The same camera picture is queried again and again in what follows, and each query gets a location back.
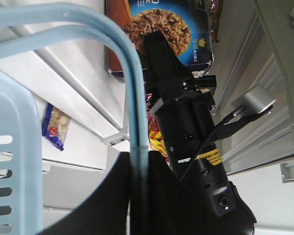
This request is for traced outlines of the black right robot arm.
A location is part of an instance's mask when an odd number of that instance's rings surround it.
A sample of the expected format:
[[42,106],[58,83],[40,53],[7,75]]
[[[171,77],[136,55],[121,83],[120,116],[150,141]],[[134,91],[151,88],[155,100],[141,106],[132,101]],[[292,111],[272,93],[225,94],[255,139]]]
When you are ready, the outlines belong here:
[[194,78],[160,31],[146,35],[144,47],[149,111],[156,118],[171,168],[191,191],[202,193],[215,215],[225,215],[238,203],[214,142],[220,129],[210,114],[216,79]]

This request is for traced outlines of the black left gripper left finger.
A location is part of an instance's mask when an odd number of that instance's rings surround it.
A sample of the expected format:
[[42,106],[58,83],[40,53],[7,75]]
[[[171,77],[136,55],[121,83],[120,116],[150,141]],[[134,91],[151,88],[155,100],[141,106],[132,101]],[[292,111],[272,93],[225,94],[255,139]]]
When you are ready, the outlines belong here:
[[130,154],[121,152],[99,187],[41,235],[124,235],[130,199]]

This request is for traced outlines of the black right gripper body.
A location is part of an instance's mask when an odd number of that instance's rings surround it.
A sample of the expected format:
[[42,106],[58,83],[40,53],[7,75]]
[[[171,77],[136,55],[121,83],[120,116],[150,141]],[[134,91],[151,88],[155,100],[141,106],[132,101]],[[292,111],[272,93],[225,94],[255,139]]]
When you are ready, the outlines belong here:
[[151,98],[149,111],[156,117],[168,157],[193,156],[215,128],[210,111],[216,86],[216,77],[207,75],[183,82],[185,97],[179,101]]

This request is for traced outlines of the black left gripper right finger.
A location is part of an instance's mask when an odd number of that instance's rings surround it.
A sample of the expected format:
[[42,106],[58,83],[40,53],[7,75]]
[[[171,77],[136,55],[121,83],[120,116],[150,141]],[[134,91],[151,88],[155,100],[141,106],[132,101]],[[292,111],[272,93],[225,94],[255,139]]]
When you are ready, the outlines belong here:
[[157,151],[149,159],[149,225],[152,235],[241,235],[233,219],[213,215],[184,187]]

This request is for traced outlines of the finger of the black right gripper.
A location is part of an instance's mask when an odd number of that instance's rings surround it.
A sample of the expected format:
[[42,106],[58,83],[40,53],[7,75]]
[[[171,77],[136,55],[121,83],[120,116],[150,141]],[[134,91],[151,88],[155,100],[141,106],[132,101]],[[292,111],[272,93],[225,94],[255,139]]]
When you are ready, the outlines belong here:
[[144,47],[147,58],[146,93],[152,94],[153,102],[159,98],[165,103],[183,99],[182,83],[194,77],[176,57],[162,32],[145,35]]

